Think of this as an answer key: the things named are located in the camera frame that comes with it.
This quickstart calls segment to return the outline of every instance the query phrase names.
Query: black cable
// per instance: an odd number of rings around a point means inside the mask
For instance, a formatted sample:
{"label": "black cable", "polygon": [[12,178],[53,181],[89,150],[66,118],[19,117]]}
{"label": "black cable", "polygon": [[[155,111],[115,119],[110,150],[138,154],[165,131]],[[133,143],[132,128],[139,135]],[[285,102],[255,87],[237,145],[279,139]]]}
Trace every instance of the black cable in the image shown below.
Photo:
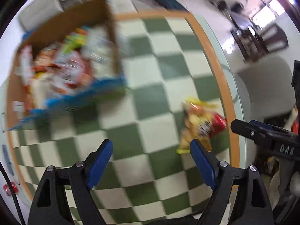
{"label": "black cable", "polygon": [[13,186],[11,185],[11,181],[9,180],[9,177],[7,176],[7,173],[5,172],[4,170],[4,167],[2,166],[2,163],[0,162],[0,171],[9,187],[9,190],[10,190],[10,193],[13,197],[13,202],[15,203],[15,206],[16,206],[16,210],[17,210],[17,213],[18,213],[18,216],[20,218],[20,221],[21,221],[21,224],[22,225],[26,225],[25,221],[24,221],[24,217],[22,215],[22,212],[21,212],[21,208],[20,208],[20,205],[19,205],[19,202],[18,202],[18,199],[17,199],[17,196],[14,192],[14,189],[13,189]]}

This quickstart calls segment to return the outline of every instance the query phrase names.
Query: green square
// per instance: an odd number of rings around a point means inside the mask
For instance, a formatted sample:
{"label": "green square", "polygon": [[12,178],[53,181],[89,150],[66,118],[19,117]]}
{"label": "green square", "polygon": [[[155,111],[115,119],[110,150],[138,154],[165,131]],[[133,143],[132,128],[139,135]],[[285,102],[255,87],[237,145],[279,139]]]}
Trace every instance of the green square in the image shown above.
{"label": "green square", "polygon": [[187,64],[183,55],[168,55],[157,57],[160,71],[165,80],[175,77],[189,76]]}
{"label": "green square", "polygon": [[38,148],[38,144],[29,145],[29,151],[31,153],[32,161],[35,167],[44,167],[42,156]]}
{"label": "green square", "polygon": [[209,101],[221,98],[219,86],[214,76],[195,78],[194,83],[200,100]]}
{"label": "green square", "polygon": [[125,190],[133,206],[159,201],[153,182],[126,187]]}
{"label": "green square", "polygon": [[25,182],[25,183],[26,183],[31,195],[34,196],[35,195],[35,188],[33,187],[33,184],[27,183],[27,182]]}
{"label": "green square", "polygon": [[225,129],[221,133],[210,139],[212,152],[216,155],[220,152],[230,149],[230,138],[228,129]]}
{"label": "green square", "polygon": [[32,183],[35,185],[38,185],[40,183],[40,180],[39,180],[37,174],[35,173],[35,168],[33,166],[27,166],[26,168],[27,168],[27,171],[31,178]]}
{"label": "green square", "polygon": [[76,134],[84,134],[100,129],[98,113],[95,104],[82,107],[73,112]]}
{"label": "green square", "polygon": [[147,31],[151,32],[161,32],[161,31],[172,31],[167,20],[165,18],[149,18],[143,19]]}
{"label": "green square", "polygon": [[108,210],[108,212],[116,223],[134,223],[139,221],[134,210],[130,207]]}
{"label": "green square", "polygon": [[20,166],[25,166],[24,162],[23,162],[23,159],[22,159],[22,155],[21,155],[21,148],[20,147],[15,147],[13,150],[15,152],[15,156],[16,156],[16,159],[17,159],[17,164],[20,165]]}
{"label": "green square", "polygon": [[196,35],[175,35],[182,50],[202,50],[203,47]]}
{"label": "green square", "polygon": [[202,213],[204,211],[204,209],[206,208],[206,206],[208,205],[210,198],[204,200],[203,202],[192,206],[192,213],[194,214],[199,214]]}
{"label": "green square", "polygon": [[169,112],[163,85],[142,87],[132,93],[139,120]]}
{"label": "green square", "polygon": [[176,154],[176,146],[149,154],[149,159],[155,179],[183,171],[180,155]]}
{"label": "green square", "polygon": [[180,136],[182,131],[185,128],[185,114],[182,111],[182,112],[173,113],[173,115],[175,118],[175,124],[176,124],[176,129],[178,132],[178,136]]}
{"label": "green square", "polygon": [[96,185],[96,190],[115,189],[121,187],[120,182],[115,173],[113,164],[109,162],[101,176],[100,182]]}
{"label": "green square", "polygon": [[35,125],[37,126],[37,135],[40,143],[51,140],[50,124],[46,120],[36,120]]}
{"label": "green square", "polygon": [[95,191],[94,191],[94,190],[91,190],[91,191],[90,191],[90,194],[91,194],[91,196],[92,196],[92,198],[93,198],[93,200],[94,200],[94,202],[95,202],[95,205],[96,205],[97,209],[98,209],[98,210],[104,209],[104,207],[103,207],[103,205],[101,204],[101,202],[100,202],[98,196],[96,195]]}
{"label": "green square", "polygon": [[109,129],[107,137],[113,142],[114,160],[144,153],[136,124]]}
{"label": "green square", "polygon": [[147,36],[130,38],[129,43],[130,43],[130,51],[129,51],[130,57],[153,54],[149,42],[149,38]]}
{"label": "green square", "polygon": [[142,221],[142,224],[147,225],[151,222],[158,221],[158,220],[165,220],[165,219],[166,219],[166,217],[158,217],[158,218],[150,219],[150,220],[147,220],[147,221]]}
{"label": "green square", "polygon": [[20,146],[25,146],[26,140],[25,140],[25,136],[24,136],[24,130],[17,130],[17,131],[18,131],[18,138],[19,138]]}
{"label": "green square", "polygon": [[196,188],[204,183],[196,166],[186,170],[186,175],[189,190]]}
{"label": "green square", "polygon": [[61,163],[64,167],[73,166],[80,160],[75,147],[74,139],[72,137],[57,140],[56,146],[61,159]]}
{"label": "green square", "polygon": [[181,195],[163,200],[163,207],[167,215],[184,210],[190,207],[190,200],[188,193],[183,193]]}
{"label": "green square", "polygon": [[77,221],[81,221],[80,215],[76,207],[70,207],[70,212],[73,214]]}

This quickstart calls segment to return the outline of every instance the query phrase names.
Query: cardboard box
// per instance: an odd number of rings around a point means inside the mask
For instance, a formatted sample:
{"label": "cardboard box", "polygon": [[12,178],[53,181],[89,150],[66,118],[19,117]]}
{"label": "cardboard box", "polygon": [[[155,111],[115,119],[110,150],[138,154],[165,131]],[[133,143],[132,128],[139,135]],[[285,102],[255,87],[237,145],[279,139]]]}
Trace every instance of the cardboard box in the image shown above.
{"label": "cardboard box", "polygon": [[[20,65],[19,54],[21,49],[25,45],[32,45],[32,54],[33,58],[35,58],[41,49],[56,41],[63,40],[66,35],[74,32],[76,28],[80,28],[83,25],[92,26],[95,24],[104,24],[106,26],[109,40],[115,45],[113,46],[114,70],[116,75],[122,75],[119,51],[116,45],[115,25],[109,5],[105,0],[91,0],[71,7],[65,12],[51,18],[33,31],[18,48],[7,87],[6,123],[8,129],[13,128],[19,123],[20,113],[18,113],[17,110],[22,110],[20,105],[24,103],[26,97],[26,90],[23,87],[22,78],[16,74]],[[121,78],[119,78],[116,82],[112,83],[117,85],[121,81]],[[104,83],[105,87],[107,87],[111,81],[105,81]],[[90,94],[95,93],[94,89],[90,91]],[[29,114],[24,113],[22,117],[28,118]]]}

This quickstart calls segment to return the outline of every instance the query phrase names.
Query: blue gripper pad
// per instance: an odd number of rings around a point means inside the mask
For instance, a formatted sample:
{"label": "blue gripper pad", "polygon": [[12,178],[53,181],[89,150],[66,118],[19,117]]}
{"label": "blue gripper pad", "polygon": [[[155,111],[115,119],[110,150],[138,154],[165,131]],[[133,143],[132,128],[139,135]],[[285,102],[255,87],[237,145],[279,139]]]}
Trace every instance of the blue gripper pad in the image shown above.
{"label": "blue gripper pad", "polygon": [[190,143],[190,153],[194,159],[196,166],[199,169],[200,176],[207,186],[214,190],[217,186],[215,181],[215,172],[212,166],[207,161],[196,141]]}
{"label": "blue gripper pad", "polygon": [[94,186],[99,183],[99,180],[106,168],[111,155],[113,154],[113,143],[108,141],[105,147],[102,149],[101,153],[98,155],[94,165],[90,170],[89,180],[87,182],[87,187],[91,190]]}

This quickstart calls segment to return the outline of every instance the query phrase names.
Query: bright window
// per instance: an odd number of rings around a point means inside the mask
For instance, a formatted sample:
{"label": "bright window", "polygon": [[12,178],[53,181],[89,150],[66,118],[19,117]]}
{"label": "bright window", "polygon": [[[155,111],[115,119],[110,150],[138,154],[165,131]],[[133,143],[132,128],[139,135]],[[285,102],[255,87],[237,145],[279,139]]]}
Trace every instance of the bright window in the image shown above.
{"label": "bright window", "polygon": [[278,14],[281,15],[285,12],[284,8],[280,5],[277,0],[272,0],[270,3],[270,7]]}
{"label": "bright window", "polygon": [[276,19],[275,14],[267,6],[264,6],[253,18],[253,22],[264,28],[266,25]]}

